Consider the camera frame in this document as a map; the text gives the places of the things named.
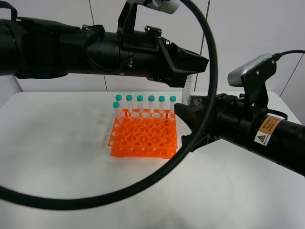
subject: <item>clear plastic tube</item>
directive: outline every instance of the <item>clear plastic tube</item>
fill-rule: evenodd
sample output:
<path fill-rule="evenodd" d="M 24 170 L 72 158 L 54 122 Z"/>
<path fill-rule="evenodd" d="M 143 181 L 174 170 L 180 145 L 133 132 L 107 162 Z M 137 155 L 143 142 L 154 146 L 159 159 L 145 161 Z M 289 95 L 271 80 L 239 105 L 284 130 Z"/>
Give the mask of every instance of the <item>clear plastic tube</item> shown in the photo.
<path fill-rule="evenodd" d="M 123 107 L 122 107 L 122 96 L 120 94 L 117 94 L 115 96 L 115 100 L 119 102 L 120 104 L 120 112 L 122 113 L 123 112 Z"/>
<path fill-rule="evenodd" d="M 148 101 L 149 101 L 149 113 L 153 113 L 153 102 L 154 102 L 154 96 L 150 95 L 148 97 Z"/>
<path fill-rule="evenodd" d="M 165 102 L 165 97 L 163 95 L 159 96 L 159 113 L 162 114 L 164 113 L 164 102 Z"/>
<path fill-rule="evenodd" d="M 139 113 L 143 113 L 143 96 L 138 95 L 137 100 L 138 100 Z"/>
<path fill-rule="evenodd" d="M 115 118 L 119 120 L 119 123 L 122 123 L 120 103 L 118 101 L 114 102 L 113 107 L 115 111 Z"/>
<path fill-rule="evenodd" d="M 172 95 L 170 97 L 170 101 L 171 101 L 171 104 L 170 104 L 170 114 L 174 114 L 175 113 L 174 105 L 176 103 L 176 96 Z"/>
<path fill-rule="evenodd" d="M 128 96 L 126 96 L 126 100 L 127 100 L 128 112 L 132 116 L 132 95 L 129 94 Z"/>

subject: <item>robotic arm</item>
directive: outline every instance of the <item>robotic arm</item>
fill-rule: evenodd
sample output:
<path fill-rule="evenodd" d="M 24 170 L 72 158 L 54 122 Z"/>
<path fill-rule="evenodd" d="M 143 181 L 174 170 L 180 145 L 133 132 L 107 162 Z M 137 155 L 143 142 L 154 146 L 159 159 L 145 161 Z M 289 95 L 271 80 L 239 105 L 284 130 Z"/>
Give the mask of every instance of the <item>robotic arm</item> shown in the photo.
<path fill-rule="evenodd" d="M 50 79 L 68 73 L 131 75 L 184 87 L 186 77 L 204 72 L 208 60 L 163 38 L 159 28 L 135 31 L 138 3 L 173 13 L 180 2 L 129 0 L 113 33 L 102 25 L 79 28 L 17 17 L 9 3 L 0 1 L 0 7 L 12 10 L 11 20 L 0 20 L 0 75 L 20 79 Z"/>
<path fill-rule="evenodd" d="M 287 121 L 287 115 L 267 108 L 265 81 L 276 71 L 282 55 L 289 51 L 262 55 L 229 74 L 231 86 L 243 86 L 245 94 L 215 95 L 217 53 L 211 29 L 200 10 L 181 0 L 198 19 L 208 44 L 210 85 L 208 96 L 193 99 L 191 106 L 175 105 L 175 113 L 190 127 L 182 148 L 165 165 L 147 178 L 121 190 L 96 197 L 50 199 L 22 194 L 0 186 L 0 198 L 32 208 L 77 210 L 99 207 L 131 197 L 171 172 L 190 151 L 222 138 L 239 147 L 305 175 L 305 127 Z M 68 73 L 133 75 L 184 87 L 190 74 L 204 72 L 208 60 L 178 47 L 161 36 L 161 29 L 146 26 L 135 31 L 138 4 L 173 13 L 177 0 L 128 0 L 121 12 L 116 33 L 102 25 L 82 28 L 32 18 L 17 17 L 17 11 L 0 1 L 0 8 L 11 9 L 11 20 L 0 20 L 0 75 L 48 79 Z M 284 118 L 270 116 L 275 114 Z"/>

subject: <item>black robotic arm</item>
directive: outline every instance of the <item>black robotic arm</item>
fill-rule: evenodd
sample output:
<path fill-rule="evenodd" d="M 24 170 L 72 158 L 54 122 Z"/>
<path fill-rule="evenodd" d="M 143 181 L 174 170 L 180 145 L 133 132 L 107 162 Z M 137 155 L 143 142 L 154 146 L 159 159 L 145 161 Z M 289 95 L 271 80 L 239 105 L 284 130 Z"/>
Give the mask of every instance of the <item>black robotic arm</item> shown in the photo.
<path fill-rule="evenodd" d="M 208 60 L 161 36 L 159 28 L 135 31 L 138 4 L 125 3 L 116 33 L 102 25 L 82 28 L 56 21 L 17 17 L 0 20 L 0 75 L 50 79 L 68 73 L 129 75 L 184 87 L 190 74 L 204 72 Z"/>

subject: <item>yellow warning triangle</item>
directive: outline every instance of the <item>yellow warning triangle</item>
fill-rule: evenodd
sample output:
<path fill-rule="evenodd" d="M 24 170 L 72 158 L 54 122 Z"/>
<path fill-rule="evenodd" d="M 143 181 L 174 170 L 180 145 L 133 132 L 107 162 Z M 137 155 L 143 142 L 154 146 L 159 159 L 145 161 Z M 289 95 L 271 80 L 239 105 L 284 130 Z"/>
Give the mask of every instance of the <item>yellow warning triangle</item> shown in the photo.
<path fill-rule="evenodd" d="M 259 138 L 259 140 L 261 140 L 262 142 L 264 142 L 266 135 L 263 136 L 257 136 Z"/>

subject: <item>rack hole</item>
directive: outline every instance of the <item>rack hole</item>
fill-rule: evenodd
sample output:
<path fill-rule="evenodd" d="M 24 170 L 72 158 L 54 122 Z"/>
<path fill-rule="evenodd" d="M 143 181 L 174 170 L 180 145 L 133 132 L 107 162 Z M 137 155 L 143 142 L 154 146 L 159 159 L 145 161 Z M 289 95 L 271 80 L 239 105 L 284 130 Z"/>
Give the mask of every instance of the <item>rack hole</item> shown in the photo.
<path fill-rule="evenodd" d="M 152 115 L 154 118 L 160 118 L 160 113 L 153 113 Z"/>
<path fill-rule="evenodd" d="M 145 142 L 147 142 L 147 140 L 148 140 L 148 138 L 147 138 L 146 136 L 141 136 L 141 137 L 139 137 L 139 141 L 140 141 L 140 142 L 145 143 Z"/>
<path fill-rule="evenodd" d="M 160 133 L 160 130 L 159 130 L 158 128 L 153 128 L 153 129 L 152 129 L 152 133 L 153 133 L 154 135 L 157 135 L 158 133 Z"/>
<path fill-rule="evenodd" d="M 147 134 L 148 133 L 148 128 L 146 128 L 146 127 L 142 127 L 141 129 L 140 129 L 140 132 L 142 133 L 142 134 Z"/>
<path fill-rule="evenodd" d="M 148 118 L 148 117 L 149 117 L 149 113 L 148 113 L 148 112 L 144 112 L 144 113 L 142 114 L 142 117 L 143 117 L 143 118 Z"/>
<path fill-rule="evenodd" d="M 172 139 L 171 139 L 170 137 L 165 137 L 165 138 L 163 139 L 163 142 L 164 142 L 164 143 L 171 143 L 171 142 L 172 142 Z"/>
<path fill-rule="evenodd" d="M 157 136 L 154 136 L 151 138 L 152 143 L 158 143 L 159 141 L 160 141 L 160 139 Z"/>
<path fill-rule="evenodd" d="M 169 128 L 165 128 L 163 129 L 162 131 L 165 135 L 169 135 L 171 133 L 170 129 Z"/>
<path fill-rule="evenodd" d="M 121 142 L 124 140 L 124 136 L 123 135 L 117 135 L 117 137 L 115 138 L 117 141 Z"/>
<path fill-rule="evenodd" d="M 135 140 L 136 140 L 136 137 L 134 135 L 130 135 L 127 137 L 128 142 L 135 142 Z"/>
<path fill-rule="evenodd" d="M 133 126 L 128 129 L 128 132 L 132 133 L 132 134 L 136 133 L 137 131 L 138 131 L 137 128 L 135 128 Z"/>
<path fill-rule="evenodd" d="M 133 114 L 132 114 L 132 117 L 133 118 L 137 118 L 137 117 L 139 117 L 140 116 L 140 114 L 138 113 L 138 112 L 133 112 Z"/>

